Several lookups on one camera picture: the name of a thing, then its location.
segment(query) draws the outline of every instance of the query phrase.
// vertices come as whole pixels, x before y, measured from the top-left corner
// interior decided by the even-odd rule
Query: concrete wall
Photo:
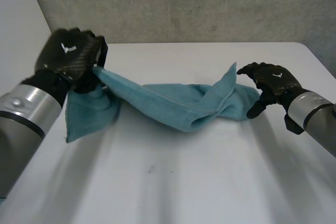
[[[336,0],[38,2],[51,30],[90,28],[109,43],[297,41],[336,76]]]

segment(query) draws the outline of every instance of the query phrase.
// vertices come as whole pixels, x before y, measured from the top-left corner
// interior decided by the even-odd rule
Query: white table
[[[335,101],[336,80],[297,43],[109,45],[106,69],[139,84],[212,84],[234,61],[286,66]],[[124,105],[107,131],[68,145],[62,115],[0,223],[334,223],[336,159],[286,131],[284,115],[274,105],[255,120],[218,119],[187,134]]]

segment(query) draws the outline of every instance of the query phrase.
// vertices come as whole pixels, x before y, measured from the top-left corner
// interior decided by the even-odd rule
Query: silver metal forearm
[[[7,197],[61,109],[50,94],[25,84],[0,99],[0,199]]]
[[[307,133],[336,157],[335,105],[314,92],[296,97],[288,115]]]

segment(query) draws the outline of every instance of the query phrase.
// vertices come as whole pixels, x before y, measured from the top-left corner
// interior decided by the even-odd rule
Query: teal cloth
[[[236,83],[236,64],[214,85],[148,84],[140,86],[96,67],[95,75],[107,86],[89,94],[70,92],[66,121],[67,142],[111,124],[125,100],[143,114],[183,132],[201,129],[217,116],[246,120],[246,112],[259,99],[251,87]]]

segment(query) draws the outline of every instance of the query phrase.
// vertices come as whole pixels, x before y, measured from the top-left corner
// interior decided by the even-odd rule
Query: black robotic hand
[[[35,72],[51,71],[65,79],[70,89],[88,93],[99,83],[92,68],[104,66],[107,50],[104,37],[96,37],[91,31],[60,29],[45,44]]]
[[[249,119],[256,118],[266,109],[266,106],[276,103],[281,104],[288,112],[294,98],[308,91],[303,89],[298,80],[282,66],[254,62],[238,70],[237,74],[248,75],[257,88],[262,90],[260,99],[246,114]],[[301,134],[304,131],[287,113],[285,123],[287,129],[295,134]]]

